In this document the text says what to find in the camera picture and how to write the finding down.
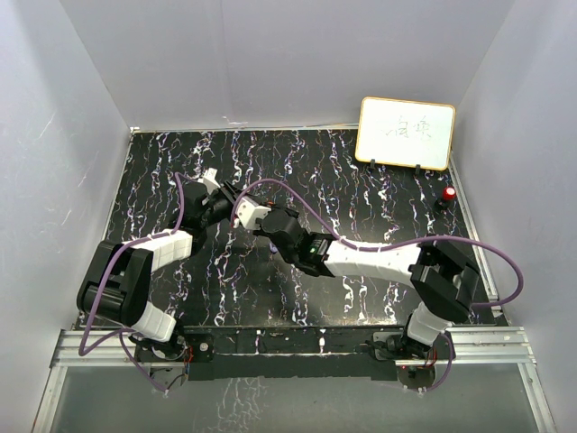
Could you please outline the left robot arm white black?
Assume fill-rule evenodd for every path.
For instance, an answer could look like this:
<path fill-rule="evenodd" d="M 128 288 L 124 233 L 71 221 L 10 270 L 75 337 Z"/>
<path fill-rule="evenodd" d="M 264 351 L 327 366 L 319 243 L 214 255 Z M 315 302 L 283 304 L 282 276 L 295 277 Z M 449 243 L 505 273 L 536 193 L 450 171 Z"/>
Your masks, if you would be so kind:
<path fill-rule="evenodd" d="M 242 191 L 206 178 L 176 183 L 178 208 L 164 229 L 121 243 L 104 240 L 97 246 L 77 296 L 78 310 L 87 320 L 81 355 L 125 334 L 168 360 L 187 350 L 179 321 L 150 300 L 151 277 L 198 253 L 207 229 L 231 216 Z"/>

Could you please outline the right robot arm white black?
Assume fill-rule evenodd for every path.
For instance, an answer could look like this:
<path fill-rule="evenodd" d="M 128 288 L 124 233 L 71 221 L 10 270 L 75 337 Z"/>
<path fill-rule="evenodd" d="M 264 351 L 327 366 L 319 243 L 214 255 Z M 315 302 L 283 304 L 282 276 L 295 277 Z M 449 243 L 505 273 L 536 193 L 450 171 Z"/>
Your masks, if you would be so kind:
<path fill-rule="evenodd" d="M 469 319 L 479 268 L 448 241 L 424 241 L 395 248 L 350 243 L 335 235 L 307 231 L 298 212 L 284 207 L 242 206 L 238 217 L 255 235 L 267 237 L 286 263 L 325 277 L 368 277 L 413 288 L 420 298 L 402 332 L 375 336 L 368 345 L 375 358 L 427 358 L 449 326 Z"/>

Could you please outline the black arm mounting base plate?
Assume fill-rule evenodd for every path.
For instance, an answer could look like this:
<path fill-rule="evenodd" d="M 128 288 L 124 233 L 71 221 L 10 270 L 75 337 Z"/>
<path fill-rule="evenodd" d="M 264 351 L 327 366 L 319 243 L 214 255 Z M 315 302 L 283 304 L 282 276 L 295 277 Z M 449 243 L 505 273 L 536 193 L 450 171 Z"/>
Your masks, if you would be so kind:
<path fill-rule="evenodd" d="M 429 386 L 453 360 L 450 334 L 432 345 L 402 326 L 183 327 L 168 343 L 132 338 L 136 358 L 159 370 L 179 367 L 190 381 L 232 378 L 341 378 Z"/>

